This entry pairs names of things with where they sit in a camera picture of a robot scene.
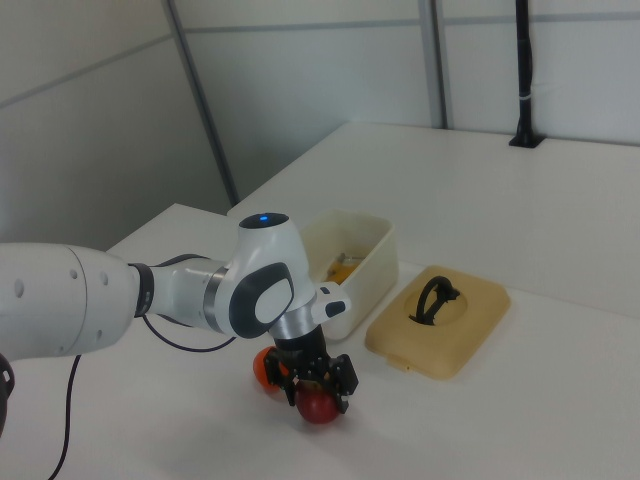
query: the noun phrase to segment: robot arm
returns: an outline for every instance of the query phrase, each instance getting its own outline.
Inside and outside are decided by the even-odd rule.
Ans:
[[[357,378],[346,355],[327,355],[319,325],[350,301],[335,283],[314,285],[308,270],[296,227],[273,213],[240,222],[228,263],[187,255],[150,267],[82,247],[3,244],[0,356],[12,362],[92,352],[117,342],[134,317],[155,313],[229,336],[269,332],[276,348],[267,373],[289,403],[299,379],[313,380],[344,413]],[[273,370],[278,364],[306,373],[283,376]]]

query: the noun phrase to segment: red tomato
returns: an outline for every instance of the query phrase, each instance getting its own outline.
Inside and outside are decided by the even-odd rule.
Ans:
[[[329,423],[340,413],[333,396],[316,382],[298,382],[295,402],[302,418],[316,425]]]
[[[275,347],[263,348],[253,359],[253,374],[256,376],[256,380],[258,380],[258,383],[262,385],[262,388],[270,393],[280,390],[280,387],[278,385],[271,385],[269,383],[269,380],[267,379],[267,371],[264,368],[264,357],[266,357],[267,354],[274,348]],[[280,364],[280,372],[285,376],[289,374],[287,368],[282,364]]]

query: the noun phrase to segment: black ring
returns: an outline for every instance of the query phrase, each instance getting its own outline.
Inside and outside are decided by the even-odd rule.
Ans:
[[[153,302],[154,281],[153,272],[144,263],[130,263],[130,267],[138,270],[140,274],[140,291],[138,292],[138,302],[136,303],[135,317],[141,317],[149,311]]]

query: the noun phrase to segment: black pole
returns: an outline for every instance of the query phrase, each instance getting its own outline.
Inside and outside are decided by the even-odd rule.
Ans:
[[[509,145],[536,148],[543,136],[533,133],[531,125],[531,80],[533,79],[533,54],[529,38],[529,1],[516,0],[516,27],[518,30],[518,83],[520,91],[520,120],[516,136]]]

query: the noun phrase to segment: cable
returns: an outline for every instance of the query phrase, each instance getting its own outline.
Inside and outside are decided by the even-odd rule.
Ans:
[[[167,345],[171,345],[172,347],[177,348],[178,350],[184,350],[185,352],[193,352],[193,353],[215,352],[216,350],[220,350],[221,348],[226,347],[227,345],[229,345],[231,342],[233,342],[236,339],[236,337],[231,337],[226,342],[221,343],[220,345],[216,345],[215,347],[211,347],[211,348],[183,347],[182,345],[178,345],[177,343],[173,343],[171,340],[163,337],[160,332],[158,332],[155,328],[153,328],[153,325],[151,325],[151,322],[149,322],[149,319],[147,318],[146,315],[143,315],[142,319],[144,320],[144,323],[147,324],[147,327],[149,327],[149,330],[151,330],[156,337],[158,337],[160,340],[162,340]]]
[[[147,324],[147,327],[149,327],[149,330],[151,330],[156,337],[158,337],[164,343],[171,345],[172,347],[177,348],[179,350],[184,350],[186,352],[194,352],[194,353],[215,352],[216,350],[220,350],[226,347],[236,339],[236,337],[231,337],[226,342],[211,348],[183,347],[182,345],[173,343],[171,340],[163,337],[160,334],[160,332],[158,332],[155,328],[153,328],[153,325],[151,325],[146,315],[143,315],[142,318],[144,320],[144,323]],[[73,390],[73,381],[76,378],[76,371],[78,370],[78,363],[80,362],[80,357],[82,357],[82,355],[76,356],[75,360],[73,361],[73,366],[71,367],[71,373],[69,374],[69,383],[67,384],[67,400],[66,400],[66,408],[65,408],[66,412],[65,412],[65,424],[64,424],[64,444],[62,446],[62,453],[60,454],[60,460],[58,460],[58,465],[56,466],[56,469],[53,471],[53,473],[49,477],[49,480],[53,480],[58,476],[58,473],[60,473],[60,470],[62,469],[62,465],[64,465],[64,461],[67,457],[67,451],[69,450],[69,434],[71,432],[71,392]]]
[[[69,432],[71,430],[71,390],[73,389],[73,380],[76,378],[76,370],[78,370],[78,363],[80,362],[80,357],[82,355],[77,355],[76,359],[73,361],[73,366],[71,367],[71,373],[69,374],[69,383],[67,384],[67,404],[66,404],[66,418],[64,423],[64,445],[62,446],[62,453],[60,454],[60,460],[58,460],[58,466],[53,471],[49,480],[53,480],[60,473],[60,469],[64,464],[64,460],[67,457],[67,450],[69,449]]]

